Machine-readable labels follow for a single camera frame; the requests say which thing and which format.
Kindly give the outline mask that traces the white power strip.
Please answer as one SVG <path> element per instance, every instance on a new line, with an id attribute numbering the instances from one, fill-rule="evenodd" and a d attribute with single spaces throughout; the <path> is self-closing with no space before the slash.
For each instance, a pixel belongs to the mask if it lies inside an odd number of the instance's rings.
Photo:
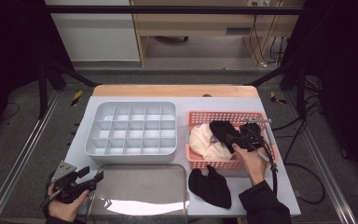
<path id="1" fill-rule="evenodd" d="M 271 0 L 248 0 L 248 7 L 270 7 Z"/>

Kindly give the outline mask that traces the black diagonal frame strut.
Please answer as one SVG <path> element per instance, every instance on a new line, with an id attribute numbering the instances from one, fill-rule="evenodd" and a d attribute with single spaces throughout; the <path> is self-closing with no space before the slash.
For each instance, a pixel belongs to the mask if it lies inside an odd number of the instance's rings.
<path id="1" fill-rule="evenodd" d="M 272 78 L 276 77 L 277 75 L 280 74 L 284 74 L 285 72 L 287 72 L 295 63 L 294 62 L 288 62 L 285 63 L 284 65 L 281 65 L 280 67 L 276 68 L 275 70 L 269 72 L 268 74 L 262 76 L 261 78 L 252 81 L 250 83 L 247 83 L 247 86 L 253 86 L 253 87 L 258 87 L 261 84 L 271 80 Z"/>
<path id="2" fill-rule="evenodd" d="M 88 87 L 97 87 L 99 83 L 93 82 L 81 75 L 79 75 L 74 69 L 70 69 L 69 67 L 65 67 L 64 65 L 50 61 L 49 65 L 56 71 L 59 72 L 60 75 L 67 75 L 75 80 L 79 81 L 82 84 L 85 84 Z"/>

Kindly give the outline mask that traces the cream sock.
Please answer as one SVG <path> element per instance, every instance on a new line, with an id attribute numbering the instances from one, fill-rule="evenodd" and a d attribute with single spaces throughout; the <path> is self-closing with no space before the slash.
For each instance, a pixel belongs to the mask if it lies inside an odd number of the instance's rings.
<path id="1" fill-rule="evenodd" d="M 189 135 L 189 147 L 196 153 L 205 157 L 208 148 L 214 143 L 213 132 L 209 123 L 196 125 L 192 128 Z"/>
<path id="2" fill-rule="evenodd" d="M 233 154 L 221 142 L 211 143 L 202 154 L 207 161 L 229 161 Z"/>

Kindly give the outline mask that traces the person's left hand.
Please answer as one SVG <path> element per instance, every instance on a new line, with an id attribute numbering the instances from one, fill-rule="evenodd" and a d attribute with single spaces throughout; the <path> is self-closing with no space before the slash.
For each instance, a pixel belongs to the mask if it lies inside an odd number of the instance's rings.
<path id="1" fill-rule="evenodd" d="M 57 217 L 66 221 L 74 221 L 79 207 L 88 199 L 89 191 L 86 189 L 72 203 L 60 203 L 53 200 L 48 205 L 48 217 Z"/>

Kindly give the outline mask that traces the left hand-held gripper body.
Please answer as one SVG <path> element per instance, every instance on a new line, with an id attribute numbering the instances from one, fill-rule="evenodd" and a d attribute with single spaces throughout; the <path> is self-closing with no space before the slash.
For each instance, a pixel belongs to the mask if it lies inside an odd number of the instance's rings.
<path id="1" fill-rule="evenodd" d="M 76 181 L 78 170 L 76 167 L 65 161 L 61 161 L 56 169 L 51 183 L 53 184 L 53 195 L 61 203 L 72 203 L 82 192 L 83 183 Z"/>

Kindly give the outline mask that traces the black upright frame post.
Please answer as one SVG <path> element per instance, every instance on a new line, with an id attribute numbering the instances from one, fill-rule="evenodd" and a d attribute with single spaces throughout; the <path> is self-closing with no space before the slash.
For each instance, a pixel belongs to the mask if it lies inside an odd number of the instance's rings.
<path id="1" fill-rule="evenodd" d="M 302 66 L 298 68 L 297 91 L 296 91 L 296 111 L 301 119 L 306 117 L 305 95 L 305 74 Z"/>

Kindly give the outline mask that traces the wooden desk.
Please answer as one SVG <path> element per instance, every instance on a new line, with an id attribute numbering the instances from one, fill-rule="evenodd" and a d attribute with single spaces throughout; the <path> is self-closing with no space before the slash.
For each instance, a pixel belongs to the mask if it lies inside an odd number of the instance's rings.
<path id="1" fill-rule="evenodd" d="M 129 0 L 132 6 L 248 7 L 248 0 Z M 271 0 L 270 7 L 302 7 L 305 0 Z M 141 63 L 151 36 L 240 36 L 254 64 L 267 61 L 274 37 L 291 36 L 297 15 L 134 14 Z"/>

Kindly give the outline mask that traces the person's right hand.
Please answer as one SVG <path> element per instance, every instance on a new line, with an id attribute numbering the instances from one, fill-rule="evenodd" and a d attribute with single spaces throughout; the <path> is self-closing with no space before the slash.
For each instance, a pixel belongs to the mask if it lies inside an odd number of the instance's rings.
<path id="1" fill-rule="evenodd" d="M 264 160 L 266 152 L 263 148 L 249 152 L 247 149 L 240 148 L 238 145 L 232 145 L 235 152 L 241 158 L 242 165 L 246 174 L 249 176 L 253 186 L 265 180 L 267 162 Z"/>

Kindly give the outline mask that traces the pink plastic basket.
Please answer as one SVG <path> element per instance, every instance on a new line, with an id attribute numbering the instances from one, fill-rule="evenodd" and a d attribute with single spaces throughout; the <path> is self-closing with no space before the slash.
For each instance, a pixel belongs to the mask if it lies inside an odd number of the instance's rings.
<path id="1" fill-rule="evenodd" d="M 277 162 L 279 160 L 279 153 L 275 140 L 272 137 L 269 120 L 264 113 L 249 111 L 190 111 L 186 117 L 188 135 L 191 136 L 191 132 L 195 127 L 208 124 L 215 120 L 229 121 L 236 130 L 239 130 L 242 124 L 257 124 L 260 127 L 260 135 L 264 138 L 273 161 Z M 186 157 L 192 169 L 205 169 L 208 165 L 212 165 L 215 169 L 223 170 L 239 170 L 242 168 L 241 159 L 237 155 L 234 155 L 230 160 L 205 160 L 201 154 L 192 148 L 190 142 L 186 143 Z"/>

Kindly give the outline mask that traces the black curtain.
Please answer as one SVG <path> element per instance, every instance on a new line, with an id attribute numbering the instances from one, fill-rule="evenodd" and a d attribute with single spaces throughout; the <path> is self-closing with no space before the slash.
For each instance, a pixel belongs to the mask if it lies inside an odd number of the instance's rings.
<path id="1" fill-rule="evenodd" d="M 0 0 L 0 118 L 10 93 L 38 79 L 42 56 L 72 66 L 51 14 L 41 9 L 45 5 L 45 0 Z"/>
<path id="2" fill-rule="evenodd" d="M 358 0 L 305 0 L 283 61 L 322 81 L 322 102 L 358 162 Z"/>

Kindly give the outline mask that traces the white cabinet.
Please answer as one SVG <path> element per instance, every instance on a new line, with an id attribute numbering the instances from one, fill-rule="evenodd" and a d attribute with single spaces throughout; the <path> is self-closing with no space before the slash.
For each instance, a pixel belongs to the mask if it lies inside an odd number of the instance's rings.
<path id="1" fill-rule="evenodd" d="M 52 13 L 73 62 L 140 61 L 131 14 Z"/>

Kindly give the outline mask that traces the white compartment storage box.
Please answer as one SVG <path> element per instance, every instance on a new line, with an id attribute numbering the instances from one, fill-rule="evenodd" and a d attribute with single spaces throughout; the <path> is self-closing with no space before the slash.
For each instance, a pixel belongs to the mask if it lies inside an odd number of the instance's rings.
<path id="1" fill-rule="evenodd" d="M 105 102 L 97 107 L 85 152 L 103 163 L 166 163 L 177 146 L 171 102 Z"/>

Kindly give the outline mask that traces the black sock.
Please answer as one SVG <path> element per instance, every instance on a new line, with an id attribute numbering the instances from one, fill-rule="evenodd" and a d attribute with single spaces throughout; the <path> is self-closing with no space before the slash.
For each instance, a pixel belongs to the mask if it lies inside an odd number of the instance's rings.
<path id="1" fill-rule="evenodd" d="M 229 209 L 232 201 L 226 178 L 218 174 L 211 165 L 207 166 L 207 170 L 207 175 L 204 175 L 201 169 L 194 169 L 190 173 L 188 178 L 190 191 L 206 203 Z"/>
<path id="2" fill-rule="evenodd" d="M 234 148 L 227 143 L 226 134 L 240 136 L 239 132 L 228 120 L 213 120 L 209 127 L 213 135 L 223 144 L 226 145 L 228 150 L 233 154 Z"/>

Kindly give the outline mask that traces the transparent grey box lid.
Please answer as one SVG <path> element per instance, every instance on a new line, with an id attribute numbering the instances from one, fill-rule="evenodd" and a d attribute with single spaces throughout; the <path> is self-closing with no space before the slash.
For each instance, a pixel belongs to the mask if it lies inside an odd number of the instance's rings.
<path id="1" fill-rule="evenodd" d="M 105 165 L 88 224 L 187 224 L 186 170 L 178 164 Z"/>

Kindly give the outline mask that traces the aluminium rail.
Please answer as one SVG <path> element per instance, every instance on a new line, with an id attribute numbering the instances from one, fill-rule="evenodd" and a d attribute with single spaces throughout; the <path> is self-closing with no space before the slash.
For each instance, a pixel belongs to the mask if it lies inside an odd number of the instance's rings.
<path id="1" fill-rule="evenodd" d="M 36 144 L 38 143 L 38 140 L 40 136 L 42 135 L 49 118 L 51 117 L 51 114 L 53 110 L 56 107 L 57 101 L 61 96 L 60 91 L 53 91 L 51 96 L 48 100 L 48 107 L 45 112 L 45 114 L 37 120 L 37 123 L 33 127 L 33 130 L 31 131 L 26 143 L 21 149 L 21 153 L 18 156 L 18 158 L 15 160 L 10 172 L 8 173 L 3 185 L 0 188 L 0 215 L 5 208 L 7 201 L 13 191 L 13 189 L 16 187 L 18 180 L 20 179 L 20 176 L 24 170 L 24 167 L 26 166 L 28 160 L 30 159 L 34 148 Z"/>
<path id="2" fill-rule="evenodd" d="M 341 224 L 358 224 L 308 127 L 304 128 L 304 141 Z"/>

